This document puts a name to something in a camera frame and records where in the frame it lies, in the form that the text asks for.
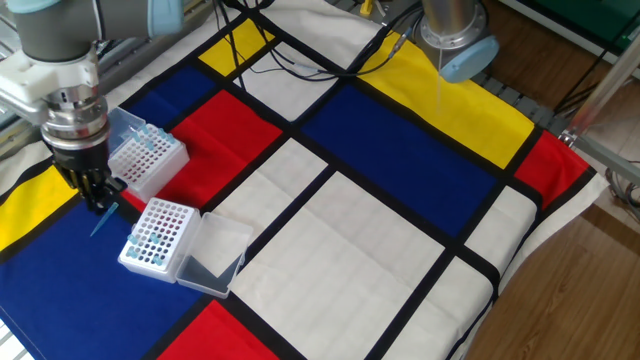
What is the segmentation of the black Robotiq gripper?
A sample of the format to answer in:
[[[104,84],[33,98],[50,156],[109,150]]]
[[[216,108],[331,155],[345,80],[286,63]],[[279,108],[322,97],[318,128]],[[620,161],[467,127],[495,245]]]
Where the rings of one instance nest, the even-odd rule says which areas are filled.
[[[66,150],[50,146],[54,165],[72,189],[78,189],[87,208],[102,214],[126,189],[126,183],[111,174],[108,142],[83,149]]]

